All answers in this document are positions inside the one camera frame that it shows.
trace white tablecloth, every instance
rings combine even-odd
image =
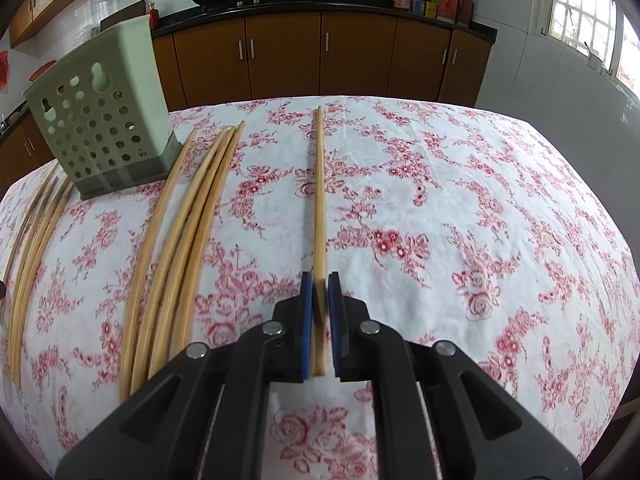
[[[198,137],[159,242],[220,128],[246,121],[202,263],[193,340],[234,341],[310,270],[320,104],[329,272],[404,338],[456,342],[584,460],[638,358],[640,284],[599,200],[518,120],[343,97],[173,113],[180,140],[193,127]],[[0,269],[49,168],[14,184],[0,205]],[[0,406],[48,471],[118,405],[122,319],[161,188],[72,197],[31,295],[21,391],[0,339]],[[370,385],[340,384],[329,370],[273,386],[264,478],[376,478]]]

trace perforated basket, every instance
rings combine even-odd
[[[148,18],[118,23],[62,57],[24,92],[82,198],[165,178],[180,149]]]

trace red floral pattern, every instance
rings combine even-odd
[[[328,270],[406,339],[456,342],[584,460],[638,359],[640,281],[602,204],[521,121],[335,96],[173,113],[179,140],[197,133],[147,269],[141,312],[180,197],[221,129],[241,120],[191,338],[214,347],[233,342],[298,292],[313,261],[319,104]],[[14,184],[0,202],[0,269],[50,168]],[[124,310],[163,186],[84,202],[72,196],[33,285],[22,390],[8,377],[0,332],[0,406],[49,472],[118,405]],[[325,378],[272,386],[265,477],[377,477],[371,385],[337,383],[328,359]]]

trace keyhole-shaped hole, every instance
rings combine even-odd
[[[49,104],[49,100],[46,97],[42,100],[42,111],[47,121],[52,123],[56,120],[56,109]]]
[[[102,69],[101,63],[94,63],[91,76],[91,86],[96,92],[104,92],[109,87],[109,76]]]

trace wooden chopstick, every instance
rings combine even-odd
[[[326,201],[324,192],[324,111],[316,113],[316,222],[314,229],[314,284],[317,305],[311,337],[311,369],[326,375]]]
[[[49,173],[45,177],[45,179],[42,182],[42,184],[40,184],[40,187],[38,188],[38,192],[36,193],[36,196],[33,197],[33,200],[31,200],[31,203],[29,204],[29,208],[27,209],[27,212],[25,213],[24,218],[22,219],[22,224],[20,225],[20,229],[18,230],[18,235],[15,237],[15,240],[14,240],[14,246],[11,248],[11,253],[9,254],[9,259],[7,260],[6,267],[4,268],[4,280],[3,281],[4,281],[5,285],[9,282],[9,279],[11,277],[11,269],[14,266],[15,255],[18,253],[18,248],[20,247],[20,242],[22,241],[22,236],[24,236],[24,232],[27,229],[27,225],[29,224],[29,220],[31,219],[31,216],[33,215],[33,212],[36,209],[36,206],[38,205],[38,202],[42,198],[42,195],[44,194],[45,190],[47,189],[47,186],[49,184],[49,181],[51,180],[51,177],[56,172],[56,170],[58,169],[59,165],[60,164],[56,161],[56,163],[53,165],[53,168],[51,168],[51,171],[49,171]],[[34,219],[34,222],[31,224],[31,230],[32,231],[34,231],[34,230],[36,230],[38,228],[38,226],[35,224],[35,217],[33,219]],[[3,322],[2,322],[2,320],[3,320],[2,307],[4,306],[4,300],[5,300],[5,298],[0,298],[0,326],[2,326],[2,324],[3,324]]]
[[[32,251],[37,250],[34,248],[33,241],[38,236],[38,232],[40,231],[40,226],[42,225],[42,217],[47,210],[47,203],[53,193],[56,184],[58,183],[58,178],[54,178],[53,181],[47,187],[47,190],[44,192],[44,197],[42,198],[42,202],[38,206],[38,210],[36,212],[36,216],[33,218],[33,224],[31,225],[31,230],[29,231],[29,235],[27,236],[27,241],[24,244],[24,251],[22,252],[22,257],[20,258],[20,265],[18,266],[18,272],[15,277],[15,283],[13,286],[12,294],[11,294],[11,303],[9,304],[9,335],[8,341],[9,343],[12,341],[12,334],[15,331],[15,309],[18,303],[18,297],[20,296],[20,290],[22,288],[22,280],[27,271],[27,262],[30,259],[30,255]],[[12,346],[8,345],[8,365],[11,369],[13,349]]]
[[[193,323],[193,316],[190,316],[190,309],[193,305],[193,300],[200,279],[202,255],[204,254],[204,249],[209,241],[211,223],[216,213],[216,205],[218,204],[218,200],[222,194],[222,189],[225,185],[226,175],[229,171],[229,163],[231,162],[236,150],[238,140],[242,136],[243,129],[244,121],[238,126],[234,138],[226,149],[225,158],[222,160],[220,169],[216,173],[216,178],[213,181],[213,185],[211,186],[211,190],[207,196],[207,203],[205,205],[204,212],[200,218],[198,232],[193,242],[193,247],[191,248],[189,265],[184,275],[184,283],[182,284],[182,290],[180,292],[178,310],[175,315],[174,344],[171,349],[172,357],[184,350],[190,342],[191,326]]]
[[[207,171],[207,175],[198,190],[198,197],[191,208],[191,213],[184,233],[180,240],[180,245],[172,260],[169,278],[166,280],[164,297],[158,314],[158,323],[156,324],[156,333],[154,335],[154,344],[151,352],[151,362],[149,364],[148,377],[153,377],[168,361],[169,345],[171,343],[171,334],[174,323],[174,315],[177,307],[178,292],[180,285],[183,283],[184,269],[187,266],[187,260],[193,259],[194,254],[191,250],[196,230],[201,222],[204,208],[207,204],[207,197],[210,195],[212,185],[220,171],[225,171],[221,167],[223,158],[229,151],[229,145],[237,142],[239,135],[242,134],[244,122],[238,127],[231,129],[230,134],[226,136],[223,145],[216,153],[216,157]]]
[[[138,313],[140,311],[140,300],[142,299],[142,293],[144,291],[146,273],[149,269],[151,255],[156,245],[156,238],[158,238],[158,230],[162,225],[162,220],[164,219],[169,199],[174,193],[175,184],[178,182],[182,163],[184,162],[184,158],[187,155],[195,136],[196,130],[193,129],[189,134],[189,137],[187,137],[187,140],[184,142],[184,146],[180,150],[174,166],[169,172],[169,177],[164,183],[162,193],[158,198],[151,220],[149,221],[145,240],[142,243],[142,249],[140,250],[140,254],[138,255],[138,260],[136,262],[136,269],[134,270],[131,282],[131,292],[127,299],[127,307],[124,317],[124,330],[122,334],[120,402],[124,402],[129,398],[129,392],[131,390],[131,371],[133,368],[133,358],[135,356],[136,341],[138,338]]]
[[[46,222],[46,229],[44,230],[42,235],[38,233],[38,237],[34,242],[34,248],[37,248],[37,250],[35,251],[35,254],[30,257],[30,261],[27,262],[28,270],[25,276],[26,279],[22,280],[21,282],[21,288],[19,291],[20,298],[18,298],[18,303],[16,304],[16,318],[13,341],[9,339],[10,348],[12,347],[11,344],[13,343],[12,372],[16,388],[20,388],[20,357],[22,355],[22,334],[24,333],[24,322],[27,318],[27,310],[29,307],[29,300],[31,299],[31,289],[33,288],[35,275],[38,271],[38,267],[40,266],[42,256],[47,249],[47,245],[49,245],[51,234],[58,224],[58,221],[62,216],[62,212],[64,211],[65,206],[71,198],[74,190],[75,186],[71,182],[71,179],[67,177],[62,183],[62,186],[60,186],[60,189],[56,193],[51,204],[49,205],[49,209],[45,213],[43,225]]]
[[[130,392],[132,394],[134,394],[146,380],[149,366],[151,338],[153,337],[154,329],[156,328],[156,316],[158,314],[158,306],[162,296],[162,291],[164,290],[164,280],[166,279],[169,266],[172,263],[172,258],[174,257],[175,248],[180,239],[180,234],[184,228],[184,221],[191,209],[191,205],[193,205],[193,199],[200,189],[200,184],[202,184],[202,181],[207,174],[207,170],[213,160],[213,156],[220,148],[220,145],[225,139],[226,134],[228,134],[228,131],[228,129],[225,129],[224,132],[220,133],[216,142],[211,145],[209,152],[198,168],[198,171],[189,185],[187,193],[180,203],[180,209],[178,209],[178,212],[174,217],[171,229],[169,230],[169,234],[167,235],[162,247],[160,261],[156,267],[156,273],[154,274],[153,282],[151,284],[149,297],[146,300],[145,313],[142,316],[142,324],[140,325],[140,333],[138,335],[138,343],[136,345],[133,369],[131,373]]]

